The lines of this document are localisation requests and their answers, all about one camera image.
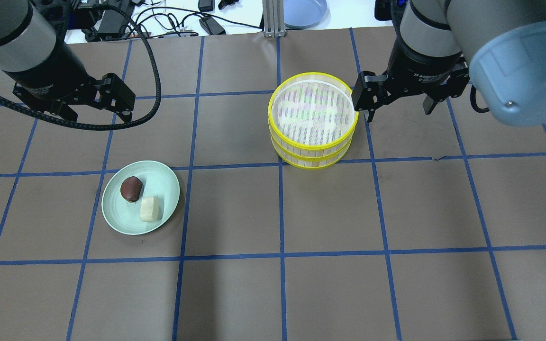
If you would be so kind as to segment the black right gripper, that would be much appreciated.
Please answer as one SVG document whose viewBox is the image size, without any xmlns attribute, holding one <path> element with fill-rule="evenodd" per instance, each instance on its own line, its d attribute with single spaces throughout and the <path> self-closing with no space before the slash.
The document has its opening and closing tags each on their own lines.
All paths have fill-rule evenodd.
<svg viewBox="0 0 546 341">
<path fill-rule="evenodd" d="M 423 110 L 430 115 L 448 98 L 463 95 L 469 75 L 461 52 L 433 57 L 410 48 L 401 37 L 394 42 L 388 67 L 383 75 L 361 71 L 352 91 L 355 111 L 366 112 L 373 122 L 378 109 L 395 99 L 425 93 Z"/>
</svg>

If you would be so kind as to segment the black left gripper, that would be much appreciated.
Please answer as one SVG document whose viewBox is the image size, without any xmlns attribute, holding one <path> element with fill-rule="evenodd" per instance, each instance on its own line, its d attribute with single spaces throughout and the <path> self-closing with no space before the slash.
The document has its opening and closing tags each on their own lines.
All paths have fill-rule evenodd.
<svg viewBox="0 0 546 341">
<path fill-rule="evenodd" d="M 123 123 L 132 121 L 135 94 L 114 73 L 96 79 L 83 71 L 26 71 L 12 78 L 13 94 L 30 109 L 76 123 L 72 106 L 87 106 L 113 112 Z"/>
</svg>

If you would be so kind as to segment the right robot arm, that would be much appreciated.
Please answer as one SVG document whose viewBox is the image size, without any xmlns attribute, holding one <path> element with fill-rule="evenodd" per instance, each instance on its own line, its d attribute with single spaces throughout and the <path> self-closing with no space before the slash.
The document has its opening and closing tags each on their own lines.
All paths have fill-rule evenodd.
<svg viewBox="0 0 546 341">
<path fill-rule="evenodd" d="M 362 71 L 352 93 L 368 121 L 425 94 L 425 114 L 472 84 L 472 107 L 509 126 L 546 123 L 546 0 L 377 0 L 396 32 L 386 71 Z"/>
</svg>

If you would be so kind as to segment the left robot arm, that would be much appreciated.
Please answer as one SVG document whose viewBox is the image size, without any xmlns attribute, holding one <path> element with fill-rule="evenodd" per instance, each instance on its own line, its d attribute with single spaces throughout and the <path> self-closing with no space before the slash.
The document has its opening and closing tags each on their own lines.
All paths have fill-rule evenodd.
<svg viewBox="0 0 546 341">
<path fill-rule="evenodd" d="M 14 95 L 41 114 L 76 123 L 72 107 L 85 105 L 132 119 L 135 94 L 114 73 L 90 76 L 30 0 L 0 0 L 0 70 L 14 81 Z"/>
</svg>

